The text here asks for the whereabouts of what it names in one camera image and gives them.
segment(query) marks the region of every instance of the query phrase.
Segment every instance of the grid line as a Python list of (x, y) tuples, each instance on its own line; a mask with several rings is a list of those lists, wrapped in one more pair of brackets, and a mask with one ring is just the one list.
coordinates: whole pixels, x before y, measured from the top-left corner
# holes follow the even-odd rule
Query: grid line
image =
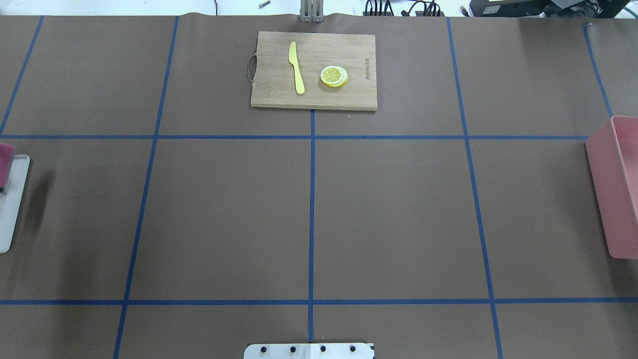
[(454, 81), (456, 83), (456, 95), (459, 100), (459, 111), (461, 114), (461, 123), (463, 124), (463, 136), (465, 139), (465, 152), (468, 157), (468, 167), (470, 170), (470, 181), (472, 184), (472, 195), (474, 197), (474, 208), (477, 216), (478, 235), (480, 237), (481, 252), (483, 254), (483, 266), (485, 268), (485, 277), (487, 282), (487, 293), (490, 300), (490, 309), (492, 312), (492, 326), (494, 327), (494, 341), (496, 342), (496, 354), (498, 359), (503, 359), (503, 348), (501, 345), (501, 334), (498, 328), (498, 316), (496, 314), (496, 304), (494, 302), (494, 287), (492, 285), (492, 273), (489, 269), (489, 257), (487, 254), (487, 244), (485, 242), (485, 231), (483, 230), (483, 219), (480, 212), (479, 191), (477, 190), (476, 175), (474, 174), (474, 163), (472, 160), (472, 150), (470, 147), (470, 136), (468, 133), (468, 124), (465, 119), (465, 106), (463, 105), (463, 94), (461, 92), (461, 81), (459, 80), (459, 69), (456, 63), (456, 52), (454, 50), (454, 37), (452, 35), (452, 23), (450, 18), (447, 21), (447, 34), (450, 40), (450, 53), (452, 55), (452, 67), (454, 69)]
[(18, 79), (15, 81), (15, 86), (13, 87), (13, 92), (11, 93), (9, 104), (6, 106), (6, 111), (4, 112), (2, 124), (0, 125), (0, 135), (2, 135), (2, 133), (4, 132), (4, 127), (6, 126), (6, 122), (9, 120), (9, 114), (11, 114), (11, 107), (13, 107), (13, 101), (15, 100), (15, 97), (18, 95), (18, 89), (20, 88), (20, 83), (22, 82), (22, 76), (24, 76), (24, 72), (27, 70), (27, 65), (29, 64), (29, 59), (31, 58), (33, 47), (35, 47), (36, 45), (36, 40), (38, 39), (38, 35), (40, 33), (40, 29), (42, 28), (43, 22), (44, 22), (44, 16), (41, 16), (38, 21), (38, 26), (36, 27), (36, 31), (33, 33), (33, 38), (31, 39), (31, 44), (29, 45), (27, 56), (24, 57), (24, 62), (22, 63), (22, 68), (20, 69), (20, 73), (18, 74)]
[[(235, 306), (252, 305), (308, 305), (306, 299), (267, 300), (128, 300), (128, 306)], [(314, 299), (313, 305), (487, 305), (494, 302), (508, 304), (566, 304), (566, 303), (638, 303), (638, 297), (564, 297), (564, 298), (423, 298), (423, 299)], [(67, 300), (67, 299), (2, 299), (0, 305), (113, 305), (123, 300)]]
[(315, 339), (315, 110), (310, 110), (310, 210), (308, 235), (308, 342)]
[(140, 243), (140, 233), (142, 232), (142, 221), (144, 220), (144, 211), (146, 209), (146, 199), (149, 193), (149, 185), (151, 182), (151, 174), (153, 170), (153, 162), (155, 160), (155, 150), (158, 143), (158, 135), (160, 134), (161, 115), (164, 108), (164, 99), (166, 97), (166, 88), (168, 86), (168, 76), (170, 75), (170, 65), (173, 58), (173, 50), (175, 49), (175, 38), (177, 37), (177, 26), (179, 25), (179, 16), (175, 17), (173, 25), (173, 34), (168, 50), (168, 59), (166, 63), (166, 72), (164, 74), (164, 83), (159, 98), (158, 117), (155, 122), (155, 134), (153, 135), (153, 143), (151, 145), (151, 154), (149, 155), (149, 165), (146, 170), (146, 180), (144, 181), (144, 191), (142, 192), (142, 202), (140, 204), (140, 214), (137, 220), (137, 228), (135, 229), (135, 239), (133, 240), (133, 251), (131, 253), (131, 262), (128, 268), (128, 276), (126, 278), (126, 288), (124, 289), (124, 300), (122, 303), (122, 311), (120, 313), (119, 326), (117, 328), (117, 337), (115, 339), (115, 349), (113, 350), (113, 359), (119, 357), (119, 350), (122, 344), (122, 335), (124, 333), (124, 322), (126, 321), (126, 311), (128, 309), (128, 300), (131, 294), (131, 284), (133, 282), (133, 272), (135, 270), (135, 260), (137, 258), (137, 249)]
[(0, 139), (44, 140), (498, 140), (584, 141), (588, 136), (561, 135), (0, 135)]
[(591, 67), (594, 70), (594, 75), (596, 76), (596, 81), (598, 82), (598, 87), (600, 88), (600, 93), (602, 93), (602, 98), (605, 101), (605, 107), (607, 107), (607, 114), (609, 117), (613, 116), (613, 112), (611, 112), (611, 105), (609, 105), (609, 99), (607, 98), (607, 92), (605, 91), (605, 86), (602, 84), (602, 79), (600, 78), (600, 73), (598, 72), (598, 66), (596, 65), (596, 59), (594, 58), (594, 53), (591, 50), (591, 42), (590, 35), (587, 32), (587, 28), (591, 26), (591, 22), (586, 22), (582, 25), (582, 32), (585, 35), (585, 43), (587, 44), (587, 51), (590, 54)]

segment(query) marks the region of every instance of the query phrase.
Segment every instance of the white metal plate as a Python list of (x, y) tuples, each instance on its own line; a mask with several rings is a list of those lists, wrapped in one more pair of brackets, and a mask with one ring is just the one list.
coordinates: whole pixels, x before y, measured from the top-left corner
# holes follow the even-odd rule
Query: white metal plate
[(9, 179), (4, 186), (6, 194), (0, 194), (0, 253), (5, 253), (11, 246), (30, 162), (27, 155), (13, 157)]
[(244, 359), (374, 359), (374, 357), (375, 345), (366, 343), (251, 344), (244, 351)]

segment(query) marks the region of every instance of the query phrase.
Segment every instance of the pink bin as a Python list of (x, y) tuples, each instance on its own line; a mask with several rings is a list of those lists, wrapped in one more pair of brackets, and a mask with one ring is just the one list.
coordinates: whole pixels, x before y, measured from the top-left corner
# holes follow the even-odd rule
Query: pink bin
[(638, 259), (638, 118), (613, 116), (585, 146), (609, 254)]

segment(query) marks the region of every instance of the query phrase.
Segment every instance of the plastic knife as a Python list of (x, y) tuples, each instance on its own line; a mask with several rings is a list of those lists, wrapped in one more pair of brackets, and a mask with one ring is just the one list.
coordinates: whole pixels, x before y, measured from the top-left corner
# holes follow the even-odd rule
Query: plastic knife
[(295, 90), (298, 94), (303, 95), (306, 92), (304, 87), (304, 81), (301, 79), (301, 72), (299, 71), (299, 62), (297, 61), (297, 43), (291, 42), (290, 49), (288, 50), (288, 62), (295, 68)]

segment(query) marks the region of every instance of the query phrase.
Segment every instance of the yellow lemon slice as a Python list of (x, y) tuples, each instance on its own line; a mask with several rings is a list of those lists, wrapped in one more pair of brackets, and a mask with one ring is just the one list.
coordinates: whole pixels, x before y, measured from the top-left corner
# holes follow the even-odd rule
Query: yellow lemon slice
[(321, 71), (321, 81), (332, 88), (338, 88), (346, 84), (348, 72), (339, 66), (326, 66)]

